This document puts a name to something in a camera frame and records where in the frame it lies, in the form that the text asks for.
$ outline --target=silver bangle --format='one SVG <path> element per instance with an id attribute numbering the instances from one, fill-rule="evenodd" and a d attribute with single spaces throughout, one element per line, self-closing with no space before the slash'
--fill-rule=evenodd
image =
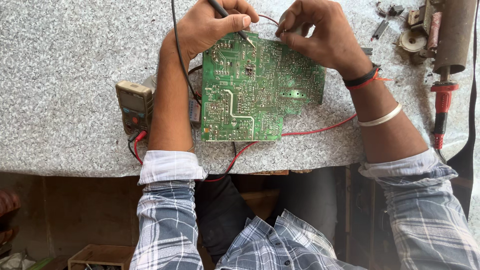
<path id="1" fill-rule="evenodd" d="M 382 118 L 379 118 L 377 120 L 373 120 L 373 121 L 370 121 L 370 122 L 360 122 L 360 121 L 357 121 L 357 122 L 359 123 L 359 126 L 380 125 L 380 124 L 385 123 L 386 121 L 394 118 L 402 110 L 402 106 L 403 106 L 403 104 L 399 102 L 398 106 L 391 113 L 389 113 L 386 116 L 384 116 Z"/>

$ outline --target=metal cylinder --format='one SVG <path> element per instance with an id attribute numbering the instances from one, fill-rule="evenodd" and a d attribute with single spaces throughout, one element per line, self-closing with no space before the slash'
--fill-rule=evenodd
<path id="1" fill-rule="evenodd" d="M 468 47 L 475 19 L 475 0 L 446 0 L 440 27 L 437 56 L 433 71 L 451 66 L 450 74 L 465 70 Z"/>
<path id="2" fill-rule="evenodd" d="M 445 66 L 442 67 L 439 72 L 440 72 L 440 81 L 441 82 L 446 82 L 450 80 L 450 70 L 452 66 Z"/>

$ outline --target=black pants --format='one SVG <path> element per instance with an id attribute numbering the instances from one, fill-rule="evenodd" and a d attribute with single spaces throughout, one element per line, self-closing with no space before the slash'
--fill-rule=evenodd
<path id="1" fill-rule="evenodd" d="M 273 175 L 268 188 L 280 188 L 278 202 L 266 220 L 272 227 L 277 216 L 287 209 L 322 232 L 332 242 L 336 225 L 336 190 L 333 168 L 311 173 Z M 217 182 L 198 182 L 195 186 L 195 211 L 202 245 L 217 263 L 243 230 L 247 218 L 255 217 L 230 176 Z"/>

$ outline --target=red thread bracelet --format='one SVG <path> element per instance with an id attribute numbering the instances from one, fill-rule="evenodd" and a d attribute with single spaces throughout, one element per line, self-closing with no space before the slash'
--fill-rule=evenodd
<path id="1" fill-rule="evenodd" d="M 357 89 L 360 89 L 360 88 L 362 88 L 362 87 L 365 87 L 365 86 L 369 85 L 369 84 L 370 84 L 371 82 L 373 82 L 373 81 L 393 81 L 392 79 L 377 78 L 377 77 L 378 77 L 378 70 L 379 70 L 379 69 L 380 69 L 380 68 L 377 68 L 377 69 L 375 70 L 375 74 L 373 75 L 373 77 L 372 77 L 370 80 L 364 82 L 364 83 L 361 84 L 361 85 L 357 85 L 357 86 L 346 86 L 346 88 L 347 88 L 348 90 L 352 91 L 352 90 L 357 90 Z"/>

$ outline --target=digital multimeter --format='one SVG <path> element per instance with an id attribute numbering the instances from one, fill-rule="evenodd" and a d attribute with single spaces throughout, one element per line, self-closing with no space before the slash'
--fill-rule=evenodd
<path id="1" fill-rule="evenodd" d="M 125 133 L 132 135 L 143 130 L 149 133 L 153 115 L 152 89 L 125 80 L 119 81 L 115 89 Z"/>

